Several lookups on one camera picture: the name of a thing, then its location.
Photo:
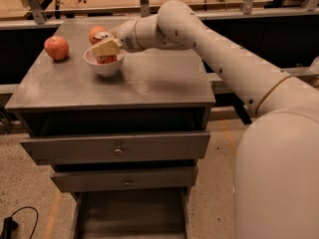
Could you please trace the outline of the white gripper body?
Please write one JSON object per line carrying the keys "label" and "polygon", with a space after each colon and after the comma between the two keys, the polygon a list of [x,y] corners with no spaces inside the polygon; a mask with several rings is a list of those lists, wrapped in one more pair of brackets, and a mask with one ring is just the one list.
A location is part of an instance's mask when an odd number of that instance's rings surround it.
{"label": "white gripper body", "polygon": [[135,34],[136,23],[136,20],[129,20],[110,30],[114,37],[120,41],[122,47],[130,53],[137,52],[139,50],[139,44],[136,40]]}

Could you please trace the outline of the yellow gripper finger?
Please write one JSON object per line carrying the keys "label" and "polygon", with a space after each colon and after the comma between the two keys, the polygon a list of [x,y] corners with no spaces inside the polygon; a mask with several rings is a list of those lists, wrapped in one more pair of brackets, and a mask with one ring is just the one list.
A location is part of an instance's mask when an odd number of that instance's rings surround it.
{"label": "yellow gripper finger", "polygon": [[104,39],[92,46],[96,57],[117,55],[122,48],[121,43],[114,38]]}

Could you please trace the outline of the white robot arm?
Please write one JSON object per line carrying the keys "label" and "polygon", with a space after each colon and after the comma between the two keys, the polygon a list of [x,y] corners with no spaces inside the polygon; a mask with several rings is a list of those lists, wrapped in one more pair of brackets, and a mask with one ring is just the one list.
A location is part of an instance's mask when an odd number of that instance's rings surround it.
{"label": "white robot arm", "polygon": [[207,28],[183,2],[130,20],[94,45],[193,49],[257,119],[237,148],[235,239],[319,239],[319,91]]}

